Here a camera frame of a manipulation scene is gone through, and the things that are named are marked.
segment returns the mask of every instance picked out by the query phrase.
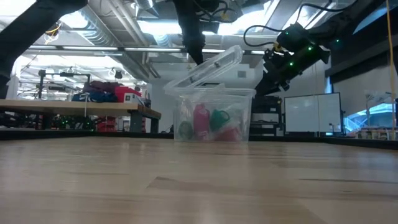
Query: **red box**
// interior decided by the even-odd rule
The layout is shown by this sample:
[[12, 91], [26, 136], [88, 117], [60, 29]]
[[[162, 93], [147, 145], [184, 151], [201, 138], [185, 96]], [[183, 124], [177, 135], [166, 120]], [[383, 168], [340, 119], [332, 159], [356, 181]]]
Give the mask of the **red box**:
[[118, 86], [114, 89], [114, 93], [118, 98], [118, 103], [124, 103], [124, 94], [126, 93], [133, 93], [137, 96], [141, 97], [141, 93], [133, 90], [132, 88], [129, 88], [127, 86]]

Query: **wooden floor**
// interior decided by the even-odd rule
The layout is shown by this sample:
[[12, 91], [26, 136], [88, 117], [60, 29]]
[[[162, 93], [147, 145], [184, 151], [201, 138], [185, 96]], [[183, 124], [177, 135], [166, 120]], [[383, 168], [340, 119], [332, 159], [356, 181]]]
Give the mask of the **wooden floor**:
[[0, 223], [398, 223], [398, 152], [315, 143], [0, 142]]

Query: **table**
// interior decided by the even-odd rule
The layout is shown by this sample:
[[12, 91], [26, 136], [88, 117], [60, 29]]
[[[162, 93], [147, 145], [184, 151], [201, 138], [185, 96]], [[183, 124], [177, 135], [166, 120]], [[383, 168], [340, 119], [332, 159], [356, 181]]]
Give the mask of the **table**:
[[149, 118], [150, 131], [158, 133], [162, 115], [137, 103], [92, 103], [69, 101], [0, 100], [0, 110], [16, 113], [77, 116], [130, 116], [130, 131], [141, 132], [142, 118]]

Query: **green object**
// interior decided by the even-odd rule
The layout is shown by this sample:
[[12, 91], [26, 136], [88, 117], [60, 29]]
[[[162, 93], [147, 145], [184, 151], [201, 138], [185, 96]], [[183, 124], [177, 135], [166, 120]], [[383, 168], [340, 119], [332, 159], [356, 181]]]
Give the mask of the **green object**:
[[210, 129], [211, 131], [218, 131], [222, 128], [231, 117], [225, 111], [214, 110], [210, 117]]
[[193, 127], [191, 122], [182, 121], [178, 127], [178, 134], [184, 140], [191, 140], [193, 138]]

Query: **plastic bin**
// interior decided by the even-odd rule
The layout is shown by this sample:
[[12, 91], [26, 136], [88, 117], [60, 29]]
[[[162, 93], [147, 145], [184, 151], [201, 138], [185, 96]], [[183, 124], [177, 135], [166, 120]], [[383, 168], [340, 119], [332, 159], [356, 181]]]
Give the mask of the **plastic bin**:
[[202, 84], [242, 61], [239, 46], [195, 67], [182, 80], [165, 86], [165, 92], [177, 100], [174, 108], [176, 141], [248, 142], [253, 89], [203, 88]]

